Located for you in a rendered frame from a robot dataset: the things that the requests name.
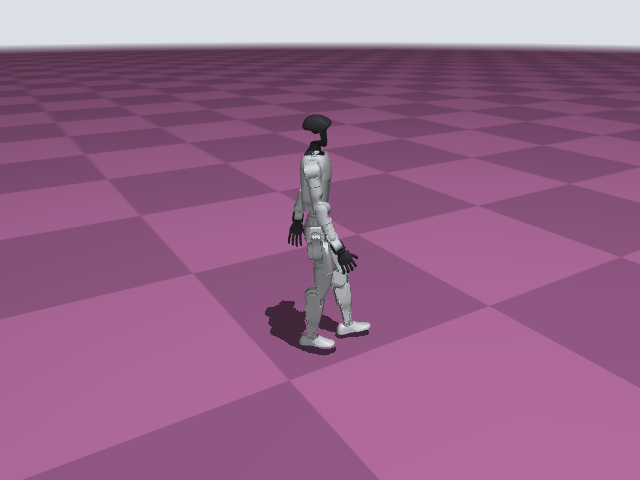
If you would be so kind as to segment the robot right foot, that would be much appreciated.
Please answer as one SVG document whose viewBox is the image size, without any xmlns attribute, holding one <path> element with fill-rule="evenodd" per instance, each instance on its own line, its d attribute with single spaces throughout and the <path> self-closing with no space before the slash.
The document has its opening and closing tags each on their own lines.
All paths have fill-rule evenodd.
<svg viewBox="0 0 640 480">
<path fill-rule="evenodd" d="M 312 335 L 312 338 L 314 336 Z M 310 337 L 311 338 L 311 337 Z M 299 344 L 316 347 L 333 347 L 335 341 L 316 334 L 315 339 L 308 339 L 308 334 L 304 333 L 299 339 Z"/>
</svg>

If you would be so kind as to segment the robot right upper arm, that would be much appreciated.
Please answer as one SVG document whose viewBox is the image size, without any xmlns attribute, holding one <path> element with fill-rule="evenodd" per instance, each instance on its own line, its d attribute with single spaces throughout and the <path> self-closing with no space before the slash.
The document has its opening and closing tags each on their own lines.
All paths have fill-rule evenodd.
<svg viewBox="0 0 640 480">
<path fill-rule="evenodd" d="M 318 164 L 318 161 L 308 161 L 304 166 L 304 177 L 307 181 L 309 194 L 311 198 L 311 203 L 313 207 L 313 211 L 315 213 L 315 208 L 318 205 L 324 205 L 327 208 L 327 214 L 330 213 L 331 207 L 327 202 L 322 201 L 323 196 L 323 188 L 322 188 L 322 171 L 321 167 Z"/>
</svg>

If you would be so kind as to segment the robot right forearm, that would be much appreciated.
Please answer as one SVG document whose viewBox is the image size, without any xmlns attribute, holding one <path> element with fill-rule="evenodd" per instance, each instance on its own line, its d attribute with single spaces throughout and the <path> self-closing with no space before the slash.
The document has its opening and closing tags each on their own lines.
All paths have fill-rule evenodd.
<svg viewBox="0 0 640 480">
<path fill-rule="evenodd" d="M 327 214 L 327 208 L 324 205 L 318 205 L 315 208 L 315 215 L 319 227 L 325 234 L 325 240 L 332 245 L 336 252 L 343 248 L 337 233 L 334 232 L 335 228 L 332 224 L 332 218 Z"/>
</svg>

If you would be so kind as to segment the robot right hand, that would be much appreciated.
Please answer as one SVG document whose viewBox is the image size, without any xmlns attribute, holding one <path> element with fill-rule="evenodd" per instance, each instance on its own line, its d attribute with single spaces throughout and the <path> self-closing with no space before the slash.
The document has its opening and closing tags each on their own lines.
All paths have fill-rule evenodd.
<svg viewBox="0 0 640 480">
<path fill-rule="evenodd" d="M 339 239 L 339 241 L 340 241 L 340 242 L 341 242 L 341 244 L 343 245 L 343 243 L 342 243 L 342 241 L 341 241 L 340 239 Z M 344 245 L 343 245 L 343 248 L 341 248 L 341 249 L 340 249 L 339 251 L 337 251 L 337 252 L 334 250 L 334 248 L 332 247 L 332 245 L 331 245 L 331 244 L 330 244 L 330 247 L 331 247 L 332 251 L 334 252 L 334 254 L 335 254 L 335 255 L 338 255 L 338 263 L 339 263 L 339 265 L 340 265 L 340 266 L 341 266 L 341 268 L 342 268 L 342 271 L 343 271 L 342 273 L 343 273 L 343 274 L 345 274 L 345 273 L 346 273 L 346 272 L 345 272 L 345 268 L 346 268 L 346 270 L 347 270 L 347 273 L 349 273 L 349 272 L 350 272 L 348 265 L 350 266 L 351 271 L 353 271 L 353 270 L 354 270 L 354 268 L 353 268 L 352 264 L 354 265 L 354 267 L 357 267 L 357 265 L 356 265 L 356 263 L 354 262 L 354 260 L 353 260 L 353 258 L 352 258 L 352 257 L 354 257 L 355 259 L 358 259 L 358 256 L 357 256 L 357 255 L 355 255 L 355 254 L 353 254 L 353 253 L 350 253 L 348 250 L 345 250 L 345 246 L 344 246 Z M 351 256 L 352 256 L 352 257 L 351 257 Z M 352 262 L 352 264 L 351 264 L 351 262 Z M 347 265 L 347 264 L 348 264 L 348 265 Z M 345 265 L 345 268 L 344 268 L 344 266 L 343 266 L 343 265 Z"/>
</svg>

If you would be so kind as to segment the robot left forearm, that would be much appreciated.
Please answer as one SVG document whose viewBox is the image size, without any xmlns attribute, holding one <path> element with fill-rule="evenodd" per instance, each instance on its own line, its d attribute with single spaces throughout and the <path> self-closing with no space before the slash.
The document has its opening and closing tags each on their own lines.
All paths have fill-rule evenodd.
<svg viewBox="0 0 640 480">
<path fill-rule="evenodd" d="M 303 207 L 302 207 L 302 198 L 301 198 L 301 188 L 299 190 L 298 193 L 298 198 L 296 200 L 296 203 L 294 204 L 294 220 L 302 220 L 302 215 L 303 215 Z"/>
</svg>

